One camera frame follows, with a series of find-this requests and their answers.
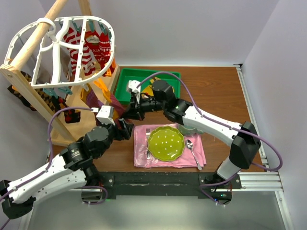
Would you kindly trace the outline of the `yellow monster sock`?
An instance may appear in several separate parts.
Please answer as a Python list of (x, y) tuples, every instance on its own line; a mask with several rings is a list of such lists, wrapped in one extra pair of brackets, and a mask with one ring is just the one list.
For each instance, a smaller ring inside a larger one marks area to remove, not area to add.
[(144, 93), (145, 95), (147, 96), (153, 96), (153, 90), (152, 90), (152, 84), (155, 82), (155, 81), (158, 81), (159, 78), (158, 77), (153, 77), (152, 79), (149, 80), (149, 85), (146, 86), (143, 90), (142, 90), (142, 93)]

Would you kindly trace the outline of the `purple yellow striped sock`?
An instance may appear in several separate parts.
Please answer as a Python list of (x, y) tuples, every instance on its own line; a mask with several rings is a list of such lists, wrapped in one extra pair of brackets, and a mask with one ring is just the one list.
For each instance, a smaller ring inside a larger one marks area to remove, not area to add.
[[(89, 91), (82, 89), (80, 92), (80, 99), (89, 107), (101, 108), (104, 105), (96, 96), (92, 88), (89, 88)], [(121, 103), (117, 100), (117, 98), (111, 94), (111, 102), (109, 105), (114, 107), (115, 112), (113, 119), (117, 120), (121, 117), (121, 115), (125, 112), (125, 108), (121, 105)]]

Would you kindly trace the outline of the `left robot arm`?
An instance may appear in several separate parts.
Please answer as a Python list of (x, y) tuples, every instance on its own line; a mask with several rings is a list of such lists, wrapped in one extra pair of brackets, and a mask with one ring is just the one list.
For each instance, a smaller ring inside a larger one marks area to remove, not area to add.
[(96, 126), (34, 172), (15, 181), (1, 181), (3, 213), (9, 219), (17, 219), (43, 199), (74, 188), (96, 187), (99, 175), (93, 160), (100, 158), (113, 141), (130, 139), (133, 128), (134, 124), (123, 118), (118, 126)]

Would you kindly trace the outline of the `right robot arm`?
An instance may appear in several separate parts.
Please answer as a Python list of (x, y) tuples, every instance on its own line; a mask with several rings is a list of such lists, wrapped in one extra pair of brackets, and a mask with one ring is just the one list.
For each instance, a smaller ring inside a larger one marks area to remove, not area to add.
[(163, 111), (169, 121), (196, 128), (230, 146), (229, 156), (213, 175), (212, 182), (217, 187), (225, 188), (235, 173), (250, 168), (261, 147), (255, 126), (251, 122), (240, 124), (207, 113), (193, 103), (176, 97), (165, 80), (155, 81), (152, 84), (153, 95), (143, 99), (139, 84), (136, 80), (130, 80), (127, 85), (127, 92), (131, 94), (128, 118), (143, 120), (145, 113)]

